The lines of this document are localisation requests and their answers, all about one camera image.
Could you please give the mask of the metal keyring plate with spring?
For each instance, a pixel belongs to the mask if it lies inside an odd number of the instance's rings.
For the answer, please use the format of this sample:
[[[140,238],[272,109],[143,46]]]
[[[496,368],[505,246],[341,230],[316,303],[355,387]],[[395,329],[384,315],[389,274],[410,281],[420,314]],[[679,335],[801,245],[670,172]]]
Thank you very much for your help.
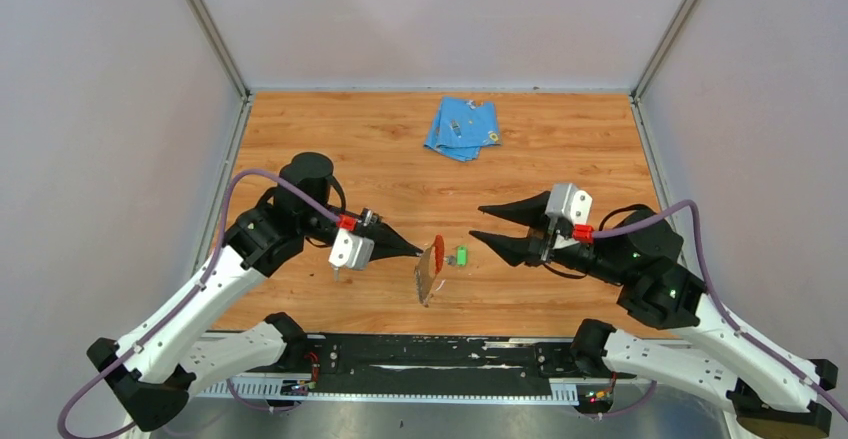
[[[431,244],[421,253],[414,270],[418,302],[429,306],[434,283],[444,266],[445,243],[441,235],[436,235]]]

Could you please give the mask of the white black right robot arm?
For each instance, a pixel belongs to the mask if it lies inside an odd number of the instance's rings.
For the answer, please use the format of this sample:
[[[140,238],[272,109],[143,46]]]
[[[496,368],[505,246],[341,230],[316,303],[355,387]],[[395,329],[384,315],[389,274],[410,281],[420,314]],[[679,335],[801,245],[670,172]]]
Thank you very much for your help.
[[[761,438],[826,438],[841,407],[832,397],[837,366],[778,346],[718,298],[705,267],[679,257],[684,240],[668,211],[644,204],[616,210],[618,224],[589,224],[591,197],[572,183],[533,197],[486,205],[485,214],[523,225],[524,237],[477,232],[511,266],[543,267],[568,279],[591,277],[619,289],[617,302],[642,325],[693,346],[653,346],[621,328],[585,319],[569,354],[584,376],[633,375],[672,386],[732,414]]]

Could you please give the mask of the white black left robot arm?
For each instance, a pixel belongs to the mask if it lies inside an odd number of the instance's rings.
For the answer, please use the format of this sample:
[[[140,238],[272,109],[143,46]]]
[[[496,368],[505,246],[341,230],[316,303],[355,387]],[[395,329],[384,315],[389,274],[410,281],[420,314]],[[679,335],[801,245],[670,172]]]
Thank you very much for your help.
[[[220,220],[209,257],[177,293],[131,332],[89,347],[89,360],[136,427],[157,430],[198,393],[254,368],[316,368],[306,333],[283,312],[229,338],[199,342],[238,299],[307,243],[326,247],[334,270],[360,271],[376,260],[420,255],[373,211],[331,205],[330,197],[341,194],[327,156],[295,155],[271,176],[270,188],[252,208],[234,221]]]

